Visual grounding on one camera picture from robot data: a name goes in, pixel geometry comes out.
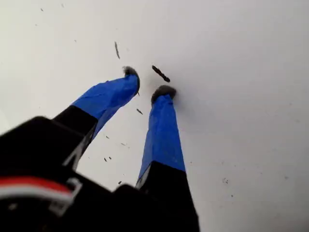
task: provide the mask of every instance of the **debris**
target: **debris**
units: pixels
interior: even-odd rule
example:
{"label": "debris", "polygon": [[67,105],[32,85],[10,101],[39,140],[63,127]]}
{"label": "debris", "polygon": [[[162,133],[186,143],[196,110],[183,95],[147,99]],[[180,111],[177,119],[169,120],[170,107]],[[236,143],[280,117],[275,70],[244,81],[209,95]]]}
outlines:
{"label": "debris", "polygon": [[223,178],[222,183],[224,183],[224,184],[228,184],[228,179]]}
{"label": "debris", "polygon": [[163,78],[163,80],[165,80],[166,82],[170,82],[170,79],[165,76],[155,65],[152,66],[152,69],[159,74],[159,76],[161,76]]}
{"label": "debris", "polygon": [[115,49],[116,49],[116,54],[118,56],[118,59],[120,59],[119,52],[118,52],[118,46],[117,46],[116,41],[115,41]]}
{"label": "debris", "polygon": [[136,109],[137,110],[137,112],[139,112],[141,115],[143,114],[139,109]]}

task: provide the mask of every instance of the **white wall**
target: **white wall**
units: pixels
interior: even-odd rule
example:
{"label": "white wall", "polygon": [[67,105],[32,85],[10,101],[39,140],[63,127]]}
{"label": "white wall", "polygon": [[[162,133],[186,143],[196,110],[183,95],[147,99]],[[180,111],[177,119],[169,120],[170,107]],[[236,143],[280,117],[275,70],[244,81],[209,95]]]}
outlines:
{"label": "white wall", "polygon": [[154,64],[179,91],[202,231],[307,231],[308,11],[307,0],[0,0],[0,130],[54,117],[132,65],[140,97],[107,123],[78,170],[109,189],[134,185],[150,97],[164,84]]}

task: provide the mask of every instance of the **black rubber tip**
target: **black rubber tip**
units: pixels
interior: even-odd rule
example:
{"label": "black rubber tip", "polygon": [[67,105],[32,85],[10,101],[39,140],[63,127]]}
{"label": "black rubber tip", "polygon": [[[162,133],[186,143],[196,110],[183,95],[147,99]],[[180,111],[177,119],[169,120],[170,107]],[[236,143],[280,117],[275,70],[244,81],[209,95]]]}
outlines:
{"label": "black rubber tip", "polygon": [[135,71],[135,69],[133,69],[130,66],[124,66],[123,70],[124,70],[125,76],[127,76],[127,75],[135,75],[135,76],[137,76],[137,90],[136,90],[136,92],[134,94],[134,96],[135,96],[139,92],[139,89],[140,89],[140,77],[137,74],[137,72]]}
{"label": "black rubber tip", "polygon": [[176,92],[177,92],[176,89],[174,89],[171,86],[166,86],[166,85],[160,86],[159,88],[156,89],[156,91],[153,93],[153,95],[151,97],[151,105],[153,105],[153,103],[160,96],[164,96],[164,95],[169,94],[170,98],[174,99]]}

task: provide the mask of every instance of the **red wire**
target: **red wire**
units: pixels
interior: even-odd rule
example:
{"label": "red wire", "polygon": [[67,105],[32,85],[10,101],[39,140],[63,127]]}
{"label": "red wire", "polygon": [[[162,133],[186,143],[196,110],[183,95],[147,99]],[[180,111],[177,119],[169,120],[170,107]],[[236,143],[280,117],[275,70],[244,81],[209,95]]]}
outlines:
{"label": "red wire", "polygon": [[18,185],[32,185],[37,187],[43,187],[47,189],[53,189],[65,193],[71,193],[71,190],[55,181],[34,177],[34,176],[17,176],[17,177],[6,177],[0,178],[0,188],[2,187],[13,187]]}

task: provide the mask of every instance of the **blue tape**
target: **blue tape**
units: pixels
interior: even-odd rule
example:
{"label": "blue tape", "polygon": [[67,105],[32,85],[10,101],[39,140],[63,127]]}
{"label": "blue tape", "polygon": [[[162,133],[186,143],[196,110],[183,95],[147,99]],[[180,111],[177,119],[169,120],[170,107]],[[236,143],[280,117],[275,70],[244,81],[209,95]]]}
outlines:
{"label": "blue tape", "polygon": [[158,97],[151,109],[139,178],[152,161],[185,172],[176,113],[169,95]]}
{"label": "blue tape", "polygon": [[98,119],[93,139],[105,123],[127,104],[136,94],[138,78],[127,75],[113,81],[97,84],[84,93],[72,105]]}

